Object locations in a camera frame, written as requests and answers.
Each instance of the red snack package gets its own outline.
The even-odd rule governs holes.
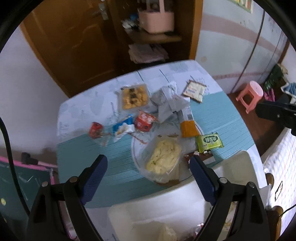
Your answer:
[[[140,111],[140,114],[138,115],[138,117],[135,119],[135,127],[143,132],[148,132],[150,131],[151,127],[152,127],[152,123],[153,121],[156,120],[156,117]]]
[[[89,136],[92,139],[101,138],[103,136],[103,125],[97,122],[93,122],[89,129]]]

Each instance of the snack package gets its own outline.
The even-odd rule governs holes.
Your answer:
[[[185,90],[183,91],[183,95],[191,97],[199,103],[202,103],[202,98],[206,87],[207,86],[202,83],[189,80]]]
[[[177,93],[176,82],[161,87],[151,96],[151,100],[158,106],[158,121],[164,122],[173,112],[190,106],[190,99],[186,99]]]
[[[144,149],[135,165],[147,179],[168,183],[171,173],[182,160],[182,146],[177,138],[156,136]]]
[[[138,117],[135,119],[135,127],[143,132],[150,131],[152,123],[156,120],[156,117],[146,113],[144,111],[139,111]]]
[[[198,151],[200,153],[203,153],[206,150],[224,147],[217,133],[198,136],[196,137],[196,143],[198,145]]]
[[[133,115],[132,114],[129,114],[128,116],[126,116],[121,122],[115,124],[113,127],[112,127],[112,131],[113,133],[115,133],[120,126],[123,125],[123,123],[126,123],[128,125],[132,125],[133,124]]]
[[[104,127],[100,123],[93,122],[89,129],[89,136],[92,139],[101,138],[103,136]]]
[[[127,123],[123,123],[118,130],[115,132],[114,136],[114,142],[121,139],[126,133],[132,133],[135,132],[135,126],[134,125],[128,125]]]
[[[199,136],[190,106],[178,112],[180,128],[183,138]]]
[[[142,107],[148,104],[149,93],[145,84],[123,87],[121,88],[121,93],[123,110]]]

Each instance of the orange package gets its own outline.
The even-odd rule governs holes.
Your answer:
[[[178,115],[183,138],[196,137],[200,135],[196,128],[190,106],[179,111]]]
[[[194,120],[185,120],[180,124],[183,138],[199,136]]]

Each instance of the shelf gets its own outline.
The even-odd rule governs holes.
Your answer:
[[[171,42],[179,42],[182,40],[181,36],[173,35],[169,36],[166,34],[150,34],[145,30],[134,31],[132,29],[124,29],[128,36],[136,44],[164,44]]]

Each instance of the blue gripper pad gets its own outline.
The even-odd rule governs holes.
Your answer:
[[[86,181],[83,189],[82,189],[82,195],[80,197],[80,201],[83,205],[85,205],[87,202],[91,201],[94,197],[94,194],[102,181],[102,178],[104,177],[107,168],[108,168],[108,160],[106,156],[103,156],[101,161],[98,160],[98,158],[95,160],[95,162],[91,165],[89,179]]]
[[[204,199],[212,206],[215,205],[215,188],[195,157],[190,159],[189,167],[198,187],[200,188],[200,191],[202,192]]]

